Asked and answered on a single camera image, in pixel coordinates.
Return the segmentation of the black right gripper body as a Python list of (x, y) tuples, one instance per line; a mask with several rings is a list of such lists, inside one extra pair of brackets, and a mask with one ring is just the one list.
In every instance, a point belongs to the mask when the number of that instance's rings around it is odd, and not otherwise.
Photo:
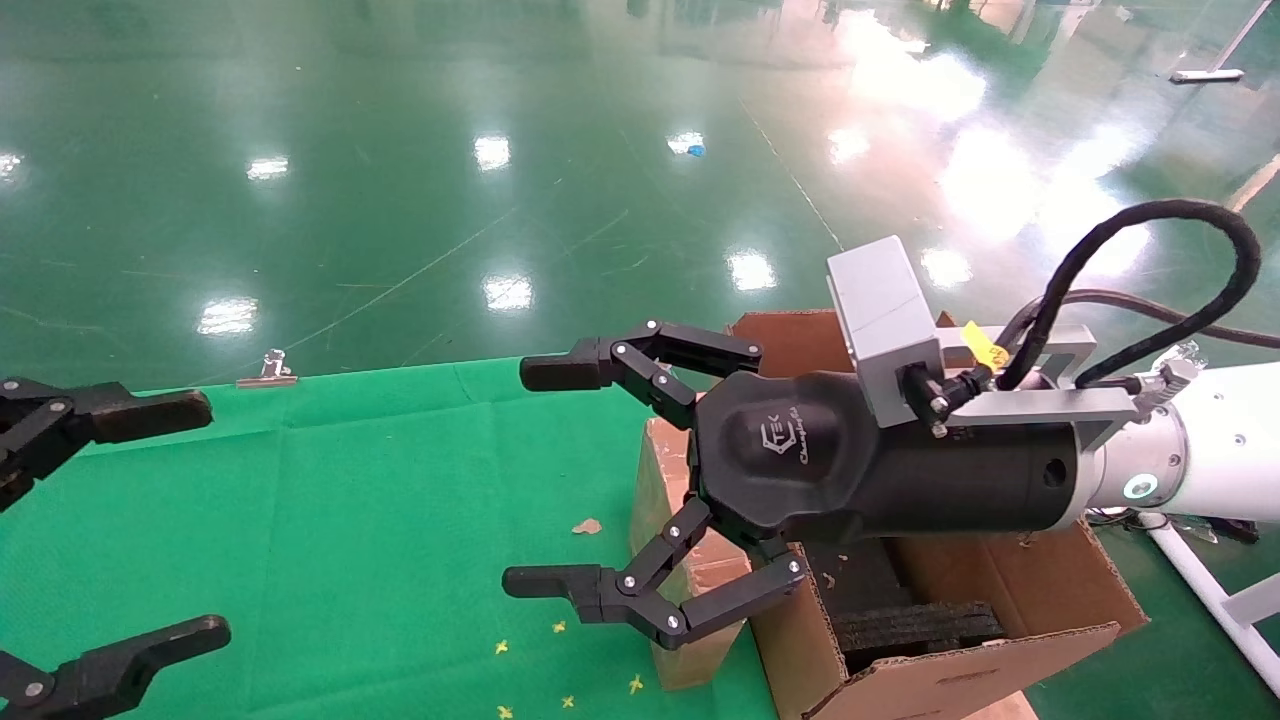
[(1046, 530), (1079, 466), (1066, 423), (882, 427), (852, 373), (737, 372), (692, 410), (696, 492), (726, 536), (863, 537)]

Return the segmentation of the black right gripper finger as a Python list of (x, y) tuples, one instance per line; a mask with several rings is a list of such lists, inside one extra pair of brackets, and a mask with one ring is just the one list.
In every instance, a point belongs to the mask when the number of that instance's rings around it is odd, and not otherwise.
[(507, 568), (503, 591), (513, 598), (561, 597), (584, 624), (627, 624), (663, 650), (678, 650), (778, 603), (806, 578), (806, 562), (781, 541), (748, 542), (764, 564), (705, 594), (675, 603), (660, 593), (669, 574), (718, 527), (713, 510), (689, 498), (663, 530), (622, 569), (594, 564)]
[(649, 320), (616, 337), (582, 338), (566, 354), (520, 360), (530, 392), (595, 391), (618, 386), (672, 427), (695, 427), (698, 393), (673, 369), (726, 378), (758, 372), (763, 351), (748, 340), (690, 325)]

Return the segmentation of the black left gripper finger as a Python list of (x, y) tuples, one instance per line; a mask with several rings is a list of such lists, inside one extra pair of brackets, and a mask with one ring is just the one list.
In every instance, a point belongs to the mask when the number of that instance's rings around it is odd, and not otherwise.
[(3, 719), (109, 719), (138, 707), (165, 667), (230, 643), (230, 625), (205, 615), (86, 651), (46, 673), (1, 652)]
[(212, 423), (197, 389), (136, 396), (118, 382), (61, 388), (27, 378), (1, 387), (1, 511), (88, 445), (120, 445)]

